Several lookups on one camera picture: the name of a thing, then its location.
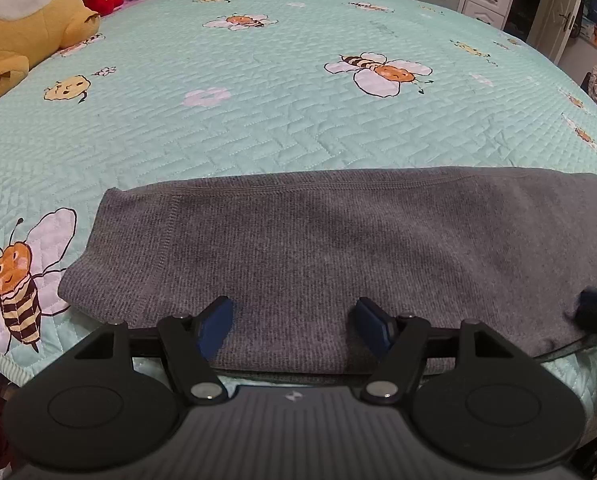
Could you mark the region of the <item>mint quilted bee bedspread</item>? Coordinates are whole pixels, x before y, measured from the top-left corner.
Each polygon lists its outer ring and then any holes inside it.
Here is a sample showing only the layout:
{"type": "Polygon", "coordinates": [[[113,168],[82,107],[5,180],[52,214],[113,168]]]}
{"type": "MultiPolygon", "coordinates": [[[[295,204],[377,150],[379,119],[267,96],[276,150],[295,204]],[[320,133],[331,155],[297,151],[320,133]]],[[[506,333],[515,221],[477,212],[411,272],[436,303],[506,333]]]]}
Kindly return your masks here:
{"type": "Polygon", "coordinates": [[[597,106],[519,39],[417,0],[141,0],[0,98],[0,373],[88,335],[56,296],[109,188],[302,170],[597,174],[597,106]]]}

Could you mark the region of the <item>white drawer cabinet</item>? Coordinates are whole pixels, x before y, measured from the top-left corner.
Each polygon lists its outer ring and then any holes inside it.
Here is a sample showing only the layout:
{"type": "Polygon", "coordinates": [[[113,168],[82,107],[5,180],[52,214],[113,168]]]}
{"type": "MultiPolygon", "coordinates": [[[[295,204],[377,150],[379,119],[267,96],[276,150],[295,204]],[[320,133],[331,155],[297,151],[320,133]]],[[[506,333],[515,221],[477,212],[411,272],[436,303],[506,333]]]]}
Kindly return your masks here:
{"type": "Polygon", "coordinates": [[[503,30],[508,21],[513,0],[466,0],[463,14],[503,30]]]}

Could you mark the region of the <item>white door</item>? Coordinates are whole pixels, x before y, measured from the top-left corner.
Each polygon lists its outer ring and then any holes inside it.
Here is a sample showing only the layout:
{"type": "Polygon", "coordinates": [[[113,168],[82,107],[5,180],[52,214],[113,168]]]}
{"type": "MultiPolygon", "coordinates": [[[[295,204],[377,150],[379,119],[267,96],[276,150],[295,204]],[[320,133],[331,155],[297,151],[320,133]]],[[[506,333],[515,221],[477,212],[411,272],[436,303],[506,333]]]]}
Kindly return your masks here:
{"type": "Polygon", "coordinates": [[[541,0],[527,43],[558,64],[582,0],[541,0]]]}

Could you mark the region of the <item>grey knitted sweater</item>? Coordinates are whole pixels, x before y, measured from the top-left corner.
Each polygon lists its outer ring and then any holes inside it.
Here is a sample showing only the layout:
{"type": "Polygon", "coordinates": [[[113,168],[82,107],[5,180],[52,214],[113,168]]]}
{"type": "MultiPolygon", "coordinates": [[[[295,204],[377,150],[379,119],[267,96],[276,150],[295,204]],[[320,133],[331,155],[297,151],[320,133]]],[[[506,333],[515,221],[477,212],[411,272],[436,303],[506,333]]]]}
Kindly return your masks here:
{"type": "Polygon", "coordinates": [[[59,294],[99,322],[154,326],[233,300],[215,364],[365,374],[367,297],[439,327],[476,318],[530,356],[584,338],[597,289],[597,176],[527,168],[342,170],[169,181],[104,193],[59,294]]]}

